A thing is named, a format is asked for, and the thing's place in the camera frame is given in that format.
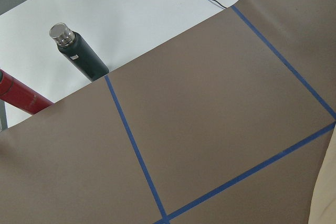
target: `silver bottle cap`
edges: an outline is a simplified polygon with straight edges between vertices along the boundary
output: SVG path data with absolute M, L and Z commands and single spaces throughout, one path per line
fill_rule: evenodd
M 49 35 L 51 38 L 53 38 L 54 41 L 56 41 L 56 44 L 61 47 L 69 46 L 75 39 L 74 32 L 71 31 L 64 23 L 57 23 L 54 25 L 50 29 Z

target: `beige surface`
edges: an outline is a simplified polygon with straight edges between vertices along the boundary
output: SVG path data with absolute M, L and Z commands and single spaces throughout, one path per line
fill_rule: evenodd
M 306 224 L 331 132 L 171 221 L 171 224 Z
M 240 0 L 235 5 L 336 110 L 336 0 Z
M 336 133 L 333 134 L 313 192 L 309 224 L 336 222 Z
M 109 77 L 168 213 L 333 122 L 231 9 Z
M 160 219 L 104 79 L 0 135 L 0 223 Z

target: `thermos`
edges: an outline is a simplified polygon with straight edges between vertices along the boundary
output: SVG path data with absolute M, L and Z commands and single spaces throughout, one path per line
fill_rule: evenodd
M 96 55 L 83 37 L 70 30 L 66 24 L 58 23 L 49 32 L 58 50 L 80 70 L 90 81 L 109 73 L 108 67 Z
M 0 69 L 0 99 L 29 114 L 36 114 L 53 104 L 2 69 Z

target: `blue tape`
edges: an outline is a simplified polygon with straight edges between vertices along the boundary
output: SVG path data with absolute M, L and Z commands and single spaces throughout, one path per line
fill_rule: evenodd
M 159 198 L 158 192 L 156 191 L 156 188 L 155 188 L 155 186 L 154 186 L 154 183 L 153 183 L 153 181 L 152 181 L 152 178 L 151 178 L 151 176 L 150 176 L 150 174 L 149 174 L 149 172 L 148 172 L 148 170 L 147 170 L 147 167 L 146 167 L 146 165 L 145 165 L 145 162 L 143 161 L 143 158 L 142 158 L 142 156 L 141 156 L 140 150 L 139 150 L 139 148 L 138 148 L 138 146 L 137 146 L 137 144 L 136 144 L 136 142 L 135 142 L 135 139 L 134 139 L 133 134 L 132 134 L 132 132 L 131 132 L 131 129 L 130 129 L 129 125 L 128 125 L 128 122 L 127 122 L 127 120 L 126 120 L 126 117 L 125 117 L 125 115 L 124 115 L 124 113 L 123 113 L 123 111 L 122 111 L 122 109 L 121 109 L 120 103 L 119 103 L 119 101 L 118 101 L 118 98 L 117 98 L 116 93 L 114 92 L 114 89 L 113 89 L 113 86 L 112 86 L 112 84 L 111 84 L 111 82 L 110 82 L 110 79 L 109 79 L 108 76 L 104 76 L 104 77 L 105 77 L 105 81 L 106 81 L 106 83 L 107 83 L 107 86 L 109 87 L 109 90 L 110 90 L 110 93 L 111 93 L 111 95 L 112 95 L 112 98 L 113 98 L 113 100 L 114 100 L 115 106 L 117 107 L 117 110 L 118 110 L 118 112 L 119 112 L 121 121 L 122 121 L 122 123 L 123 123 L 123 125 L 124 125 L 124 127 L 125 127 L 125 130 L 126 130 L 126 132 L 127 132 L 128 137 L 129 137 L 129 139 L 130 139 L 130 141 L 131 141 L 131 144 L 132 144 L 132 147 L 133 147 L 133 149 L 134 149 L 134 152 L 135 152 L 135 154 L 136 154 L 136 156 L 137 156 L 137 158 L 138 158 L 138 161 L 139 161 L 139 164 L 140 164 L 140 166 L 141 166 L 141 169 L 142 169 L 142 171 L 143 171 L 143 173 L 144 173 L 144 175 L 145 175 L 145 178 L 146 178 L 146 180 L 147 180 L 147 183 L 148 183 L 148 185 L 149 185 L 149 188 L 150 188 L 150 190 L 151 190 L 151 192 L 152 192 L 152 194 L 153 194 L 153 197 L 154 197 L 154 199 L 155 199 L 156 205 L 158 206 L 158 209 L 159 209 L 159 211 L 160 211 L 160 214 L 161 214 L 161 216 L 162 216 L 162 219 L 163 219 L 163 220 L 166 220 L 166 224 L 169 224 L 169 221 L 167 220 L 167 214 L 166 214 L 166 211 L 164 210 L 164 207 L 163 207 L 162 202 L 161 202 L 161 200 L 160 200 L 160 198 Z
M 296 78 L 309 90 L 309 92 L 321 103 L 321 105 L 336 119 L 336 113 L 320 97 L 316 90 L 299 74 L 299 72 L 285 59 L 285 57 L 264 37 L 264 35 L 240 12 L 236 6 L 232 10 L 245 22 L 245 24 L 265 43 L 265 45 L 281 60 L 281 62 L 295 75 Z
M 235 185 L 236 183 L 242 181 L 243 179 L 251 176 L 252 174 L 260 171 L 261 169 L 265 168 L 266 166 L 269 166 L 270 164 L 274 163 L 275 161 L 287 156 L 288 154 L 292 153 L 293 151 L 303 147 L 304 145 L 310 143 L 311 141 L 313 141 L 314 139 L 316 139 L 317 137 L 325 134 L 326 132 L 332 130 L 335 127 L 335 122 L 333 122 L 332 124 L 329 124 L 328 126 L 324 127 L 323 129 L 319 130 L 318 132 L 315 132 L 314 134 L 308 136 L 307 138 L 301 140 L 300 142 L 292 145 L 291 147 L 285 149 L 284 151 L 276 154 L 275 156 L 269 158 L 268 160 L 260 163 L 259 165 L 253 167 L 252 169 L 240 174 L 239 176 L 231 179 L 230 181 L 222 184 L 221 186 L 215 188 L 214 190 L 206 193 L 205 195 L 201 196 L 200 198 L 190 202 L 189 204 L 181 207 L 180 209 L 176 210 L 175 212 L 171 213 L 168 215 L 168 219 L 171 220 L 185 212 L 187 212 L 188 210 L 196 207 L 197 205 L 201 204 L 202 202 L 210 199 L 211 197 L 221 193 L 222 191 L 224 191 L 225 189 Z

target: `red thermos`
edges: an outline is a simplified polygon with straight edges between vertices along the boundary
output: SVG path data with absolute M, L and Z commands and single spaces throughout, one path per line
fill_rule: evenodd
M 36 114 L 53 104 L 2 69 L 0 69 L 0 99 L 29 114 Z

